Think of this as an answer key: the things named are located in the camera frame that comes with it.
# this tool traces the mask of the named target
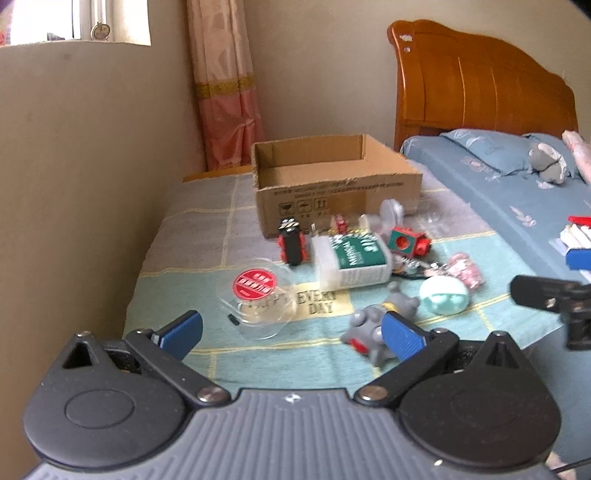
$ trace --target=checkered blanket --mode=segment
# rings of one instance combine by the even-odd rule
[[[469,205],[425,167],[415,166],[424,173],[422,207],[417,216],[408,218],[409,226],[427,232],[433,239],[433,254],[441,260],[467,252],[486,280],[461,314],[435,316],[421,307],[418,325],[445,327],[474,340],[485,339],[492,330],[507,330],[522,347],[557,328],[554,315],[517,307],[508,296],[511,278],[532,274],[529,267]],[[323,299],[314,290],[310,264],[294,269],[301,285],[298,302],[307,313],[272,339],[243,338],[219,309],[216,283],[222,275],[237,274],[242,261],[257,257],[278,261],[279,250],[275,241],[260,233],[250,174],[182,184],[144,261],[125,331],[158,329],[187,310],[198,310],[204,335],[185,363],[234,392],[240,387],[346,387],[353,392],[380,374],[339,337],[347,328],[348,314],[382,302],[385,286],[341,292],[331,313],[318,308]],[[420,283],[402,281],[402,291],[416,295]],[[395,365],[396,360],[382,369]]]

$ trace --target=gray stuffed animal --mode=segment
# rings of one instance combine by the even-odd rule
[[[546,143],[532,146],[529,156],[531,168],[540,174],[540,178],[549,183],[560,185],[566,177],[566,161],[554,148]]]

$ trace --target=cardboard box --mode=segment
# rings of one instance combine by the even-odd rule
[[[378,213],[396,199],[415,213],[423,174],[405,157],[369,135],[330,135],[259,142],[252,146],[256,208],[266,237],[281,219],[294,217],[303,230],[325,228],[331,215],[348,219]]]

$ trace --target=beige wall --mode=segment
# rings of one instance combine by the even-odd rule
[[[33,464],[22,406],[77,330],[122,332],[167,189],[204,168],[183,0],[152,46],[0,48],[0,478]]]
[[[269,139],[358,133],[392,145],[396,57],[386,29],[428,18],[509,41],[565,74],[591,138],[591,21],[569,0],[246,0]]]

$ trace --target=screw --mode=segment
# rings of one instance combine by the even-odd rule
[[[388,396],[388,390],[379,385],[365,385],[358,392],[360,398],[365,401],[379,401]]]
[[[229,397],[228,391],[222,387],[204,387],[197,393],[197,398],[204,403],[221,403]]]

